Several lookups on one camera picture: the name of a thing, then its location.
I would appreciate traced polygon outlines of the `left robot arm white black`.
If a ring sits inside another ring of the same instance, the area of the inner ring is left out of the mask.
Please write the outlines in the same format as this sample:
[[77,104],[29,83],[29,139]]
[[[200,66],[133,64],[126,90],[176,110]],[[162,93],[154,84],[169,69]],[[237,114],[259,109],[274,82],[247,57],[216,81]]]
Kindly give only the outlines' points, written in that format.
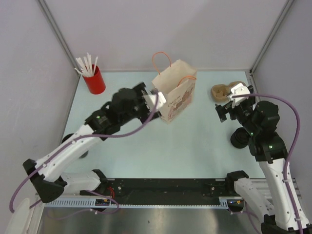
[[43,203],[52,202],[62,194],[102,195],[107,191],[109,182],[101,170],[93,169],[88,173],[65,173],[65,170],[98,143],[108,138],[126,137],[117,133],[131,120],[139,119],[142,126],[146,126],[160,117],[165,96],[156,89],[148,94],[145,87],[142,82],[133,88],[119,89],[111,101],[86,118],[84,124],[53,152],[23,163]]

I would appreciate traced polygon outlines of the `white paper takeout bag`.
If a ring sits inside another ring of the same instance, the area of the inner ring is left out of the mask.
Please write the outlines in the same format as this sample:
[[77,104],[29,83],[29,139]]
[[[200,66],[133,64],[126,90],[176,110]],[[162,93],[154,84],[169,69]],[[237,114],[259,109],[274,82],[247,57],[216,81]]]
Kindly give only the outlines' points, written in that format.
[[152,56],[152,64],[158,73],[152,84],[165,96],[166,104],[160,108],[161,119],[170,123],[192,103],[197,70],[187,62],[178,59],[175,62],[169,60],[169,66],[160,71],[155,63],[157,54],[166,53],[159,51]]

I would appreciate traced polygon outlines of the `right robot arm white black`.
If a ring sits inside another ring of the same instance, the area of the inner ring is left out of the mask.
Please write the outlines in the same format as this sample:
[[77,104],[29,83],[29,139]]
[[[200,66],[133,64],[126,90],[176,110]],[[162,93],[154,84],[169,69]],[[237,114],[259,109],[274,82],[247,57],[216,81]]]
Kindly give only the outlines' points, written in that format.
[[287,165],[289,151],[276,132],[280,120],[278,106],[250,97],[235,107],[229,102],[216,105],[215,109],[220,121],[224,122],[229,114],[242,125],[250,153],[265,176],[272,199],[268,201],[256,190],[243,171],[227,174],[225,191],[245,200],[246,208],[251,208],[261,223],[263,234],[310,234],[312,224],[302,210]]

